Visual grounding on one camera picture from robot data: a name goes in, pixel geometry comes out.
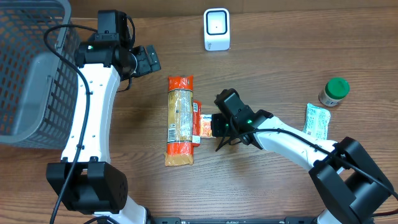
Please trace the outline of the orange tissue packet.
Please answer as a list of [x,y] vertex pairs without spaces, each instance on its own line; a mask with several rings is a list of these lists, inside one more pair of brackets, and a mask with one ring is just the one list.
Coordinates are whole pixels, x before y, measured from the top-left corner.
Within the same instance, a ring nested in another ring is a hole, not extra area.
[[200,137],[201,138],[212,138],[212,128],[211,128],[211,114],[201,114],[200,115]]

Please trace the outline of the thin red snack stick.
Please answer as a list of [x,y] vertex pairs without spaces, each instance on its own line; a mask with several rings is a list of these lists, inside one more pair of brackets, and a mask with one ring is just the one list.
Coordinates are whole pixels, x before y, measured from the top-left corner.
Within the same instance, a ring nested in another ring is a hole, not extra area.
[[193,135],[192,135],[193,147],[198,147],[201,144],[200,115],[201,115],[201,102],[194,100],[193,101]]

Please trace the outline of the red snack package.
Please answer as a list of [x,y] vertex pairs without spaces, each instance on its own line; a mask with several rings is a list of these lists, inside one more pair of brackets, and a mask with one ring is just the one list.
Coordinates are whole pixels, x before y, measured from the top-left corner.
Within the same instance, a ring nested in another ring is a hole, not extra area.
[[193,164],[193,76],[169,77],[166,166]]

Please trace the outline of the teal snack pouch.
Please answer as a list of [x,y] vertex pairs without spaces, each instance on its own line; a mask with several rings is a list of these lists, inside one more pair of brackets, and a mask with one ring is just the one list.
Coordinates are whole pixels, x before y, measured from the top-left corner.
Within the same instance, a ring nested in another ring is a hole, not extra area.
[[303,132],[315,138],[326,140],[330,119],[331,113],[328,110],[308,103]]

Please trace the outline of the green lidded jar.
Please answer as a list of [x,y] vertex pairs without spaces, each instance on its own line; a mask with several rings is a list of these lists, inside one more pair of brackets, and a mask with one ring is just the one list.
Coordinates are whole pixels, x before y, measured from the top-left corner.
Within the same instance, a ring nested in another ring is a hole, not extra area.
[[350,85],[347,80],[341,77],[330,79],[318,95],[320,103],[333,107],[340,104],[348,95]]

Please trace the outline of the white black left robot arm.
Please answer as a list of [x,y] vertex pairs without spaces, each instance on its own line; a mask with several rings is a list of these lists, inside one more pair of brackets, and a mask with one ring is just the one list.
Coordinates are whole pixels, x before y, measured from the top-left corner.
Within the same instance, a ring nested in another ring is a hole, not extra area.
[[92,222],[152,223],[150,211],[129,196],[126,175],[111,165],[109,130],[119,84],[159,71],[156,51],[135,45],[135,26],[126,13],[100,10],[97,28],[74,58],[78,94],[72,128],[60,161],[46,170],[56,204]]

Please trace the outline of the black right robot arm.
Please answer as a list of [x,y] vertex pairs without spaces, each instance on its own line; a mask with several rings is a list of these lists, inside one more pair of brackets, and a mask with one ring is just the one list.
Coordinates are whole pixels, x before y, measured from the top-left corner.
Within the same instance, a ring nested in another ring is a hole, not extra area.
[[253,110],[238,92],[225,89],[215,100],[211,129],[227,144],[253,145],[284,156],[308,171],[326,209],[314,223],[367,223],[391,196],[391,182],[364,147],[346,137],[340,142],[317,139],[283,123],[264,110]]

